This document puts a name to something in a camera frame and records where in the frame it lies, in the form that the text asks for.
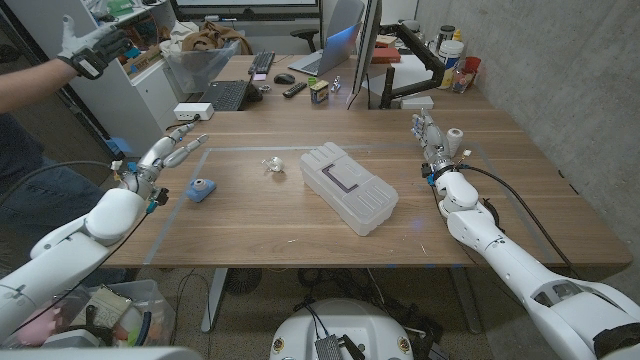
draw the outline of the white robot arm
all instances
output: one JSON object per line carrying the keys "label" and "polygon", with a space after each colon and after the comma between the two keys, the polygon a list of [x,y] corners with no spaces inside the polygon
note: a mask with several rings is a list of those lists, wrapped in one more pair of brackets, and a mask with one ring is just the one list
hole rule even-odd
{"label": "white robot arm", "polygon": [[478,202],[469,184],[449,156],[449,145],[431,117],[414,115],[413,134],[424,149],[438,193],[438,207],[451,235],[474,249],[513,291],[544,338],[566,360],[596,359],[610,349],[603,338],[619,336],[620,343],[638,343],[626,337],[640,323],[640,307],[620,291],[549,271],[509,239]]}
{"label": "white robot arm", "polygon": [[201,135],[174,151],[193,127],[183,125],[156,142],[119,188],[107,191],[88,214],[47,234],[31,250],[31,261],[0,280],[0,343],[52,296],[98,267],[109,256],[108,247],[122,239],[145,208],[150,213],[166,202],[166,190],[154,185],[160,171],[178,166],[208,139]]}

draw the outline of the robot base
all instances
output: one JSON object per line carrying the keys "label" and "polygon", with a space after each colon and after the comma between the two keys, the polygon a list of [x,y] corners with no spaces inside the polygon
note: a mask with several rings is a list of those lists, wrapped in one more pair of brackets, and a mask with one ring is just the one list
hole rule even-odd
{"label": "robot base", "polygon": [[[401,340],[408,339],[407,333],[397,321],[379,308],[353,299],[327,299],[310,306],[330,335],[347,335],[356,346],[364,345],[366,359],[413,359],[411,348],[404,352],[399,346]],[[324,338],[324,329],[319,321],[316,322],[318,334]],[[272,345],[269,357],[271,360],[318,358],[314,346],[316,330],[313,317],[305,308],[280,325],[273,337],[274,342],[277,340],[284,344],[280,351]],[[352,358],[347,349],[340,348],[340,352],[343,359]]]}

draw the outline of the wooden table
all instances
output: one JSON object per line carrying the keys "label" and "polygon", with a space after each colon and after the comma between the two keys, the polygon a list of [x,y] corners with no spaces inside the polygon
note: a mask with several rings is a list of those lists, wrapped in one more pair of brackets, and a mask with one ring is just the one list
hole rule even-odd
{"label": "wooden table", "polygon": [[[252,56],[231,59],[219,80],[248,78]],[[156,267],[373,267],[469,266],[471,260],[443,223],[420,166],[425,162],[411,135],[413,110],[367,111],[366,90],[346,111],[355,59],[322,79],[343,79],[328,102],[312,105],[308,90],[285,99],[290,85],[273,83],[298,57],[274,64],[266,82],[273,90],[247,111],[219,112],[198,123],[185,141],[201,133],[207,144],[180,167],[166,169],[157,185],[170,200],[145,220],[127,244],[109,259],[110,266]],[[372,72],[384,72],[374,66]],[[463,95],[430,90],[436,123],[465,133],[463,148],[473,150],[465,163],[501,176],[538,215],[557,244],[578,265],[623,265],[632,257],[591,207],[516,125],[495,110],[477,89]],[[359,237],[328,204],[302,181],[298,161],[309,149],[332,141],[379,176],[398,194],[391,217]],[[261,161],[282,158],[285,173],[265,173]],[[544,264],[561,260],[507,195],[483,175],[467,172],[481,197],[490,198],[507,235]],[[185,198],[190,179],[214,180],[218,188],[201,203]]]}

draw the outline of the person's hand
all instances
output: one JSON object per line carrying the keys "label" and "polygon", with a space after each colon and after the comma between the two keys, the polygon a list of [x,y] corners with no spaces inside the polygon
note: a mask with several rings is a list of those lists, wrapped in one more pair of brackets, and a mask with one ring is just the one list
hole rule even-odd
{"label": "person's hand", "polygon": [[101,26],[76,37],[71,16],[63,16],[62,24],[62,52],[58,58],[89,79],[98,78],[113,59],[131,49],[131,41],[125,37],[125,32],[116,30],[113,25]]}

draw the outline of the person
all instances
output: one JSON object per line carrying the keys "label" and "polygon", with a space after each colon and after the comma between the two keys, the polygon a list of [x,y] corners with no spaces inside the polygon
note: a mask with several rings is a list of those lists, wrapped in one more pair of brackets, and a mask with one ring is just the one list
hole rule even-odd
{"label": "person", "polygon": [[[109,62],[131,47],[125,33],[102,26],[83,37],[63,17],[62,52],[41,65],[0,75],[0,194],[28,173],[54,164],[43,146],[8,113],[53,94],[77,76],[95,79]],[[0,206],[0,222],[30,242],[30,249],[56,228],[88,213],[105,191],[67,167],[45,171]],[[124,269],[100,269],[87,286],[121,282]]]}

